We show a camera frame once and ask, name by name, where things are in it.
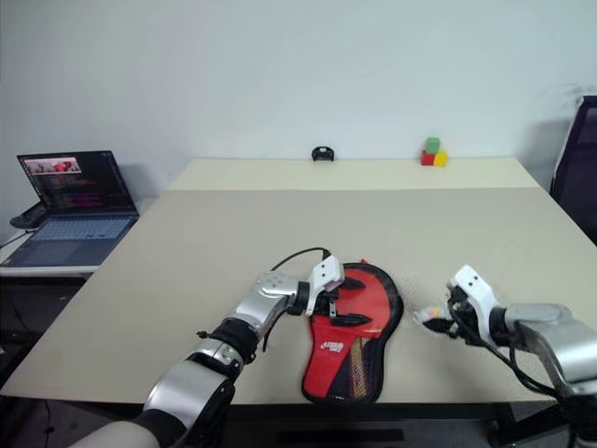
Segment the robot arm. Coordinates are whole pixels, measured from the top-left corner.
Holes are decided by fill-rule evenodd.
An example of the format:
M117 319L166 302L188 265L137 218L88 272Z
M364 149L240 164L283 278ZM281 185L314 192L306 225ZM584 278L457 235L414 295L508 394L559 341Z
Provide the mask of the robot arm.
M492 288L470 266L449 284L448 312L452 335L481 345L500 357L531 390L557 399L581 446L597 446L597 332L557 304L504 307ZM496 347L510 348L510 358ZM538 356L554 388L528 377L515 358L520 349Z
M234 381L278 318L312 313L318 294L343 281L342 264L333 256L318 263L306 282L263 273L234 311L212 333L201 333L195 349L156 382L139 417L107 425L73 447L165 448L183 438L201 441L221 421Z

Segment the laptop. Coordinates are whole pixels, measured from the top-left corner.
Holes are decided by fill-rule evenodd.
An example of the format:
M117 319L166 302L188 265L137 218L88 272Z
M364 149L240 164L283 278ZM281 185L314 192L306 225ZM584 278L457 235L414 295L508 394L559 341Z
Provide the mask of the laptop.
M139 217L111 151L17 159L48 219L2 266L98 266Z

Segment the floor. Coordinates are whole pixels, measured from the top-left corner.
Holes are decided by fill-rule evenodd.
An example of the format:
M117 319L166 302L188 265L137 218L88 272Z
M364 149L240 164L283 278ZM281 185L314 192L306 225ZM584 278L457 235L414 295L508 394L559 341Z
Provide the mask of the floor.
M0 328L3 331L20 331L23 334L43 332L58 316L78 290L78 285L2 285L0 301ZM5 346L0 355L0 369L6 367L16 354L16 348ZM94 429L110 422L109 418L79 409L59 401L1 398L0 446L4 448L49 447L62 448L83 438ZM541 405L528 403L513 406L517 418L536 412ZM334 443L344 447L489 447L486 439L487 424L462 420L420 420L392 422L375 429L399 430L404 441ZM528 448L565 447L565 431L539 441L525 444ZM310 441L297 442L274 437L255 425L237 424L225 431L222 446L322 446Z

